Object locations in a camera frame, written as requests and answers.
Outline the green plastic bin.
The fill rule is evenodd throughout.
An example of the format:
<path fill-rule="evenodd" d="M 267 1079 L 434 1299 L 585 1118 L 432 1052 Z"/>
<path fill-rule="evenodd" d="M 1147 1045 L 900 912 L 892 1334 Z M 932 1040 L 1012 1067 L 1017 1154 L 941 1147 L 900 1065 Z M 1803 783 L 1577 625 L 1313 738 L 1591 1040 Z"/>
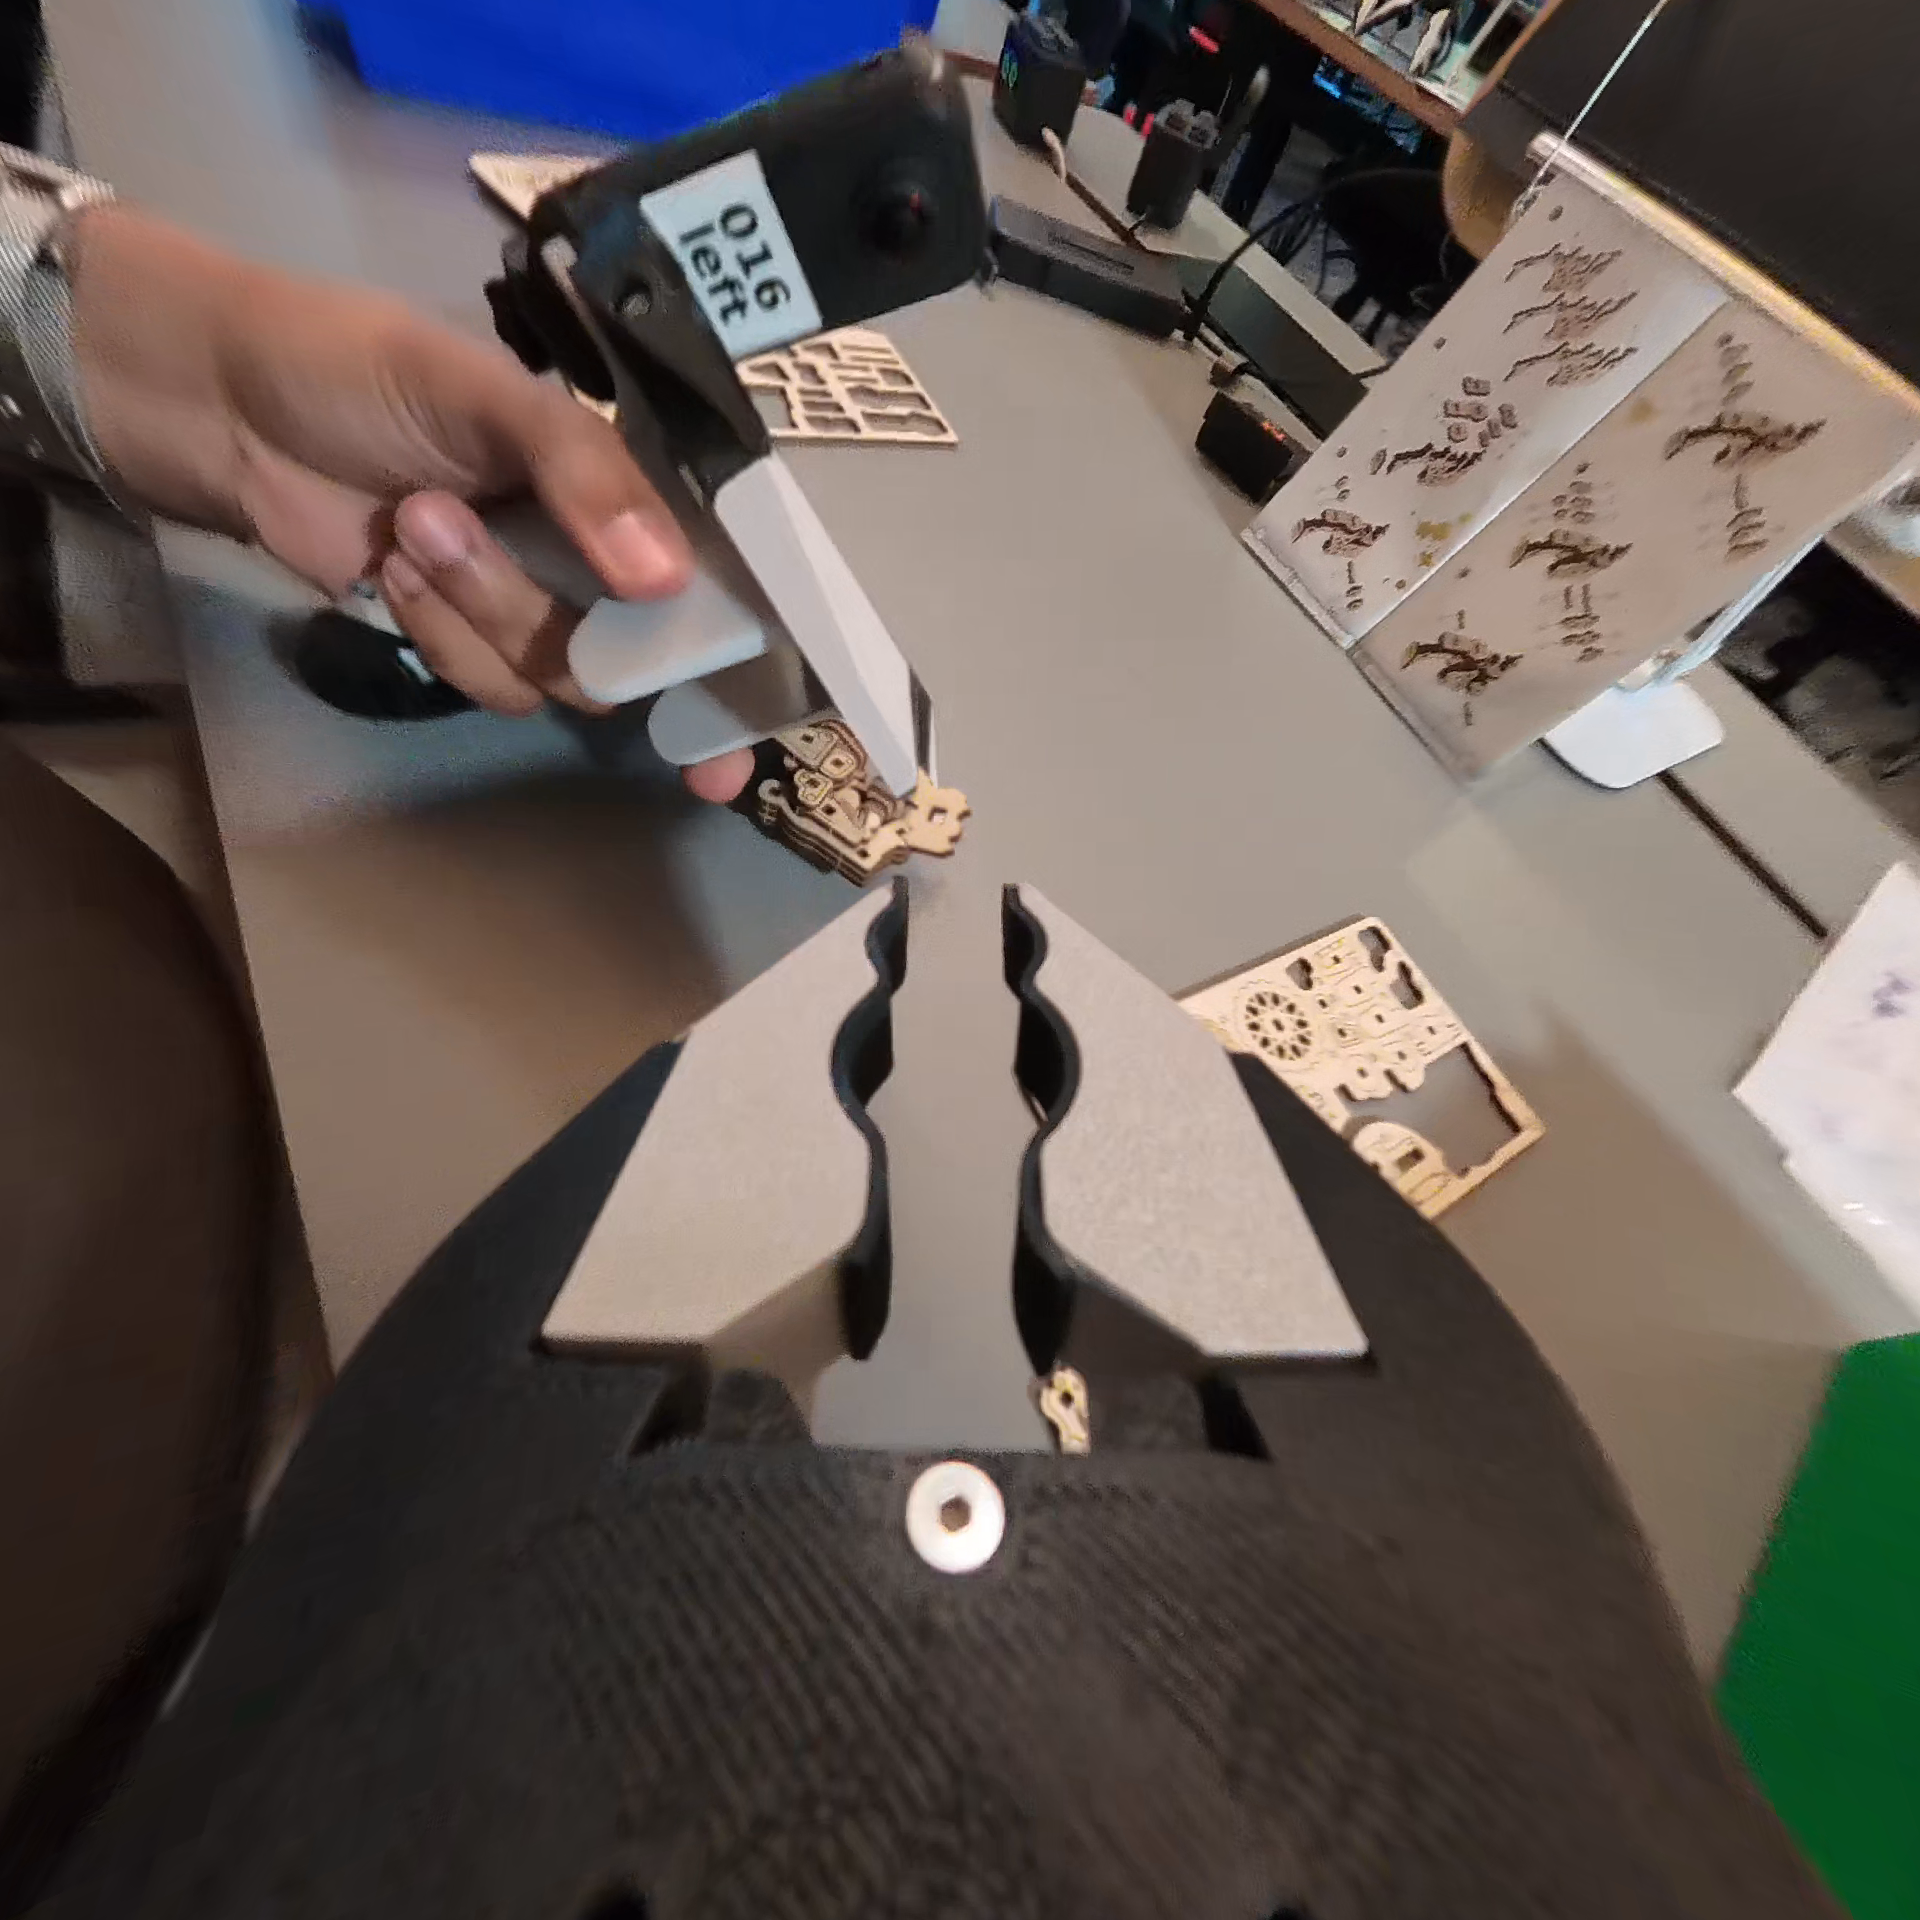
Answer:
<path fill-rule="evenodd" d="M 1849 1916 L 1917 1916 L 1917 1337 L 1842 1352 L 1718 1714 Z"/>

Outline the person's brown shirt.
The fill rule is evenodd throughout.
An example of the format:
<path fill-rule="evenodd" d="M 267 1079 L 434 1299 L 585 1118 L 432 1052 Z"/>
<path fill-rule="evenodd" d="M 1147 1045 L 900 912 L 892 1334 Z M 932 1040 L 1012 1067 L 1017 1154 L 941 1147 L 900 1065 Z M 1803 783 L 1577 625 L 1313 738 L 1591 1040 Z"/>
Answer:
<path fill-rule="evenodd" d="M 200 908 L 5 745 L 5 1916 L 59 1875 L 242 1546 L 276 1185 Z"/>

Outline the wooden puzzle sheet with wheels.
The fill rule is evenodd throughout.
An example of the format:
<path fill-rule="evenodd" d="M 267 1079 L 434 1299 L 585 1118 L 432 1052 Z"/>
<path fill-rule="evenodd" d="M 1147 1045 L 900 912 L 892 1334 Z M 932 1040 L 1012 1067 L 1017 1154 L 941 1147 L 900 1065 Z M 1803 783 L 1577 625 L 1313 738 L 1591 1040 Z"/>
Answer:
<path fill-rule="evenodd" d="M 1378 919 L 1201 981 L 1179 1007 L 1427 1218 L 1544 1139 L 1540 1112 Z"/>

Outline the wooden model assembly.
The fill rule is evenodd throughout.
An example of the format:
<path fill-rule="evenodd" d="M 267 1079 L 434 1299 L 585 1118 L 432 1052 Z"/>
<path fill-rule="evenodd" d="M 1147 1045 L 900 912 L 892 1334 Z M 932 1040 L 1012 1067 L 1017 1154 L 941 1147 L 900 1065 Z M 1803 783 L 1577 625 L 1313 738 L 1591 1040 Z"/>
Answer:
<path fill-rule="evenodd" d="M 839 716 L 758 743 L 755 774 L 736 806 L 789 854 L 853 884 L 907 859 L 907 806 Z"/>

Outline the blue plastic bin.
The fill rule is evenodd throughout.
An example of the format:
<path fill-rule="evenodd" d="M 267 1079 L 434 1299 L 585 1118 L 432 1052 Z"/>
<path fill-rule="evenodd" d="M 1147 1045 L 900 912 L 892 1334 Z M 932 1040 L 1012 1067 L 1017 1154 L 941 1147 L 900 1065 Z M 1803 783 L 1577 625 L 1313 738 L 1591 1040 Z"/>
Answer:
<path fill-rule="evenodd" d="M 299 4 L 374 92 L 674 137 L 927 32 L 939 4 Z"/>

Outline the slotted wooden puzzle sheet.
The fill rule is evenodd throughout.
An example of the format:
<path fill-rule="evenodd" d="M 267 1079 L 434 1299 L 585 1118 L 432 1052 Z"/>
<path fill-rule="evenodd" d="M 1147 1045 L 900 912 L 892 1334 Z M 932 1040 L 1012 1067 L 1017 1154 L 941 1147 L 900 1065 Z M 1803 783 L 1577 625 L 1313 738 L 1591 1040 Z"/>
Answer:
<path fill-rule="evenodd" d="M 774 446 L 927 446 L 958 433 L 872 327 L 839 327 L 736 365 Z"/>

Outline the white paper sheet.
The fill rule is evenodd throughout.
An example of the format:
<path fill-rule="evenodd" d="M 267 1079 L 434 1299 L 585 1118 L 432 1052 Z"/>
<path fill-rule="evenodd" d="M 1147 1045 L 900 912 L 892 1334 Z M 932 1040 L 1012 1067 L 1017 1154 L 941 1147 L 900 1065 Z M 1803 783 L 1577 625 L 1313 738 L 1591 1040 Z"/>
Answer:
<path fill-rule="evenodd" d="M 1917 873 L 1895 866 L 1737 1080 L 1782 1169 L 1917 1308 Z"/>

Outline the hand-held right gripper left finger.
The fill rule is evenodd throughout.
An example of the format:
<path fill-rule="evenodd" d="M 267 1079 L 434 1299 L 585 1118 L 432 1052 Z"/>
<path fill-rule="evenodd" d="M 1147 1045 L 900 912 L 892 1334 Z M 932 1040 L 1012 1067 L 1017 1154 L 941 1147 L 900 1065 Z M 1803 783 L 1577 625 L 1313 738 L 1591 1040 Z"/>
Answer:
<path fill-rule="evenodd" d="M 758 1372 L 815 1415 L 892 1308 L 888 1147 L 905 883 L 725 999 L 679 1041 L 559 1298 L 543 1350 L 703 1378 Z"/>

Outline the grey desk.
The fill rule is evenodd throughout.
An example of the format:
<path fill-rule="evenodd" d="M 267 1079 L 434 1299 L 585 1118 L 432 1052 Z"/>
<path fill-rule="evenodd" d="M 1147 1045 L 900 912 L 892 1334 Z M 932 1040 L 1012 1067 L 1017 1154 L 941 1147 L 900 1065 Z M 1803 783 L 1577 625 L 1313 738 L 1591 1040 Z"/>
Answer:
<path fill-rule="evenodd" d="M 881 1090 L 905 1283 L 1006 1279 L 1006 883 L 1165 990 L 1381 919 L 1544 1119 L 1443 1228 L 1569 1383 L 1715 1668 L 1833 1356 L 1915 1324 L 1732 1090 L 1910 844 L 1718 671 L 1700 770 L 1603 795 L 1530 754 L 1460 787 L 1241 549 L 1192 454 L 1200 360 L 1018 292 L 892 335 L 958 449 L 795 473 L 975 805 L 913 869 Z M 346 722 L 276 658 L 299 582 L 158 547 L 342 1363 L 506 1174 L 849 890 L 619 732 Z"/>

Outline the engraved wooden puzzle sheet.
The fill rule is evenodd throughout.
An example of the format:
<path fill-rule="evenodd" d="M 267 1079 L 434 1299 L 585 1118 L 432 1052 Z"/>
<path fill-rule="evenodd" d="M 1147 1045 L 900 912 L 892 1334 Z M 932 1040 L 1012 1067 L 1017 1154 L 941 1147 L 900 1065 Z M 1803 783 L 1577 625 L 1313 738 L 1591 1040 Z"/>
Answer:
<path fill-rule="evenodd" d="M 605 168 L 605 157 L 571 155 L 472 155 L 467 180 L 517 229 L 525 229 L 538 199 Z"/>

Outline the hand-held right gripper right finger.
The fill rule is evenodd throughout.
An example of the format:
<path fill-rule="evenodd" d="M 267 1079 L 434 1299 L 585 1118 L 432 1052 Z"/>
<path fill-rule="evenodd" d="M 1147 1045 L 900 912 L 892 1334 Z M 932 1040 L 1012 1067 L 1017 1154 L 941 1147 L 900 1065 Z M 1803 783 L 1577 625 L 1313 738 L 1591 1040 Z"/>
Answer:
<path fill-rule="evenodd" d="M 1091 1450 L 1128 1393 L 1368 1363 L 1368 1337 L 1228 1052 L 1026 883 L 1003 890 L 1018 1007 L 1012 1304 L 1036 1383 L 1070 1364 Z"/>

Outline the person's left hand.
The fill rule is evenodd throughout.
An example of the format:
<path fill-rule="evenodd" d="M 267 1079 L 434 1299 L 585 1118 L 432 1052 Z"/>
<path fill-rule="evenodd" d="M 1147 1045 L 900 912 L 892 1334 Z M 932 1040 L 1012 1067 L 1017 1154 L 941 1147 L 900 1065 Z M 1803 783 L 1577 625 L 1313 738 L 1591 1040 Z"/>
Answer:
<path fill-rule="evenodd" d="M 532 497 L 610 599 L 689 586 L 692 552 L 615 427 L 506 349 L 122 202 L 71 217 L 64 261 L 107 476 L 324 599 L 375 589 L 474 705 L 600 711 L 570 671 L 580 614 L 486 532 L 491 501 Z"/>

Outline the instruction booklet on stand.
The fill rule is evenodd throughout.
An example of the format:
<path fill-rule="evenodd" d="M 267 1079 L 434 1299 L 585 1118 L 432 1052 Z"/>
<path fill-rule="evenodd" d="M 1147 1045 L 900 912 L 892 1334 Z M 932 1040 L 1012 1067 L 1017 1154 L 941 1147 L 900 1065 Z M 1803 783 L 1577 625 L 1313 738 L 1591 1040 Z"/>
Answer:
<path fill-rule="evenodd" d="M 1577 146 L 1254 517 L 1460 780 L 1654 682 L 1917 464 L 1917 385 Z"/>

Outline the black tablet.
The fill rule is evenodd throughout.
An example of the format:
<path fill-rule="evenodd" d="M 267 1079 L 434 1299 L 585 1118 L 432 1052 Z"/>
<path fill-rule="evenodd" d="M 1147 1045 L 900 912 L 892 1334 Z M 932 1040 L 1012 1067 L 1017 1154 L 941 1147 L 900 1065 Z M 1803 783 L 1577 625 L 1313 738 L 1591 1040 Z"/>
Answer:
<path fill-rule="evenodd" d="M 1315 442 L 1329 442 L 1361 405 L 1372 363 L 1348 363 L 1345 349 L 1322 339 L 1267 275 L 1251 275 L 1260 255 L 1241 260 L 1223 278 L 1201 322 L 1201 338 L 1243 363 L 1287 414 Z"/>

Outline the black power bank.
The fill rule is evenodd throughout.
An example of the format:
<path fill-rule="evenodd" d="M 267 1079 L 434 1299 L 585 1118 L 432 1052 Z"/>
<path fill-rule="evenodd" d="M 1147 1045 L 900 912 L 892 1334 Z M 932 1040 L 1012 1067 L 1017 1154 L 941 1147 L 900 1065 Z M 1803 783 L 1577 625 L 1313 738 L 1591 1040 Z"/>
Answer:
<path fill-rule="evenodd" d="M 1165 255 L 1057 224 L 1006 197 L 991 202 L 986 224 L 996 281 L 1159 342 L 1190 322 L 1183 275 Z"/>

